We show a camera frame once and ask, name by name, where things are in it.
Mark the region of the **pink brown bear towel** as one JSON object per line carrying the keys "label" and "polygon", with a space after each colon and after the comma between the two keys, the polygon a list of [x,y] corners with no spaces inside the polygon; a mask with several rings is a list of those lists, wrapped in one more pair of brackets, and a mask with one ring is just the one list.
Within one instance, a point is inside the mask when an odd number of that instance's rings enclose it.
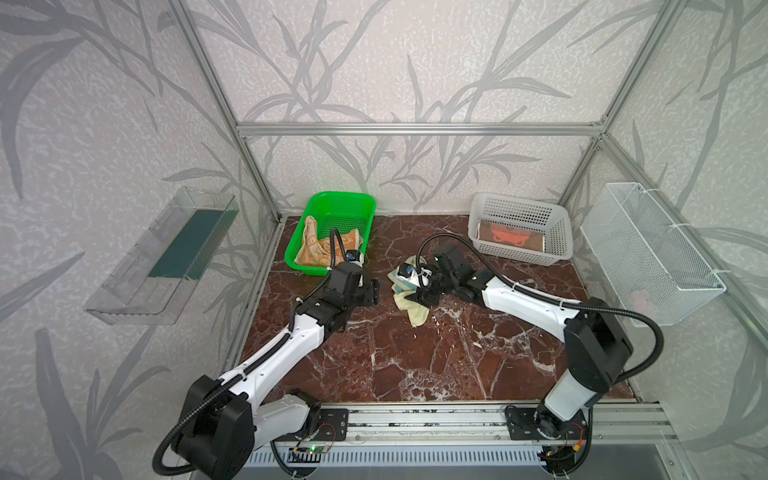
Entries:
{"label": "pink brown bear towel", "polygon": [[481,220],[477,227],[478,239],[507,247],[544,252],[545,234],[524,228]]}

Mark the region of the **yellow green towel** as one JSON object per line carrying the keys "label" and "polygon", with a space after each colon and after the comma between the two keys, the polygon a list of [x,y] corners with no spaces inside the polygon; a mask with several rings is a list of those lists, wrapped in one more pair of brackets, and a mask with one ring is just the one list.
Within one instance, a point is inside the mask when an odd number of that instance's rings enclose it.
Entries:
{"label": "yellow green towel", "polygon": [[[405,262],[415,265],[416,257],[408,257]],[[410,289],[403,281],[397,278],[398,267],[387,274],[387,278],[392,282],[391,289],[394,294],[395,304],[399,310],[407,313],[409,321],[413,327],[419,327],[426,322],[429,315],[429,308],[410,299],[410,296],[414,294],[417,289]]]}

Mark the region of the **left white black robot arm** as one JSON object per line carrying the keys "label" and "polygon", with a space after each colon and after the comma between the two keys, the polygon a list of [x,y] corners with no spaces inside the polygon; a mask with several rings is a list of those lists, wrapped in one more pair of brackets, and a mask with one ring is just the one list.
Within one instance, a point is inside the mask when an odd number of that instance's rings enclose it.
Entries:
{"label": "left white black robot arm", "polygon": [[303,358],[344,329],[355,309],[377,304],[379,287],[359,261],[332,267],[319,290],[296,304],[287,326],[259,351],[221,376],[203,375],[190,386],[178,423],[154,453],[153,471],[231,479],[254,449],[289,433],[312,432],[309,418],[319,405],[307,395],[264,400]]}

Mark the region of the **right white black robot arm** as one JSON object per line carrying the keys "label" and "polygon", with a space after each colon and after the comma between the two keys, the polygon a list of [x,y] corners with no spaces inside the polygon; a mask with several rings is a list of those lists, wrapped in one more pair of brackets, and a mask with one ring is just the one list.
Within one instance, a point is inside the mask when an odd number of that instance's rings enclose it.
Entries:
{"label": "right white black robot arm", "polygon": [[408,296],[425,307],[444,295],[516,317],[564,345],[567,369],[538,406],[538,421],[570,421],[604,396],[623,372],[633,346],[616,315],[597,298],[587,303],[526,290],[489,268],[475,269],[456,246],[436,250],[433,261],[402,263],[395,278],[414,288]]}

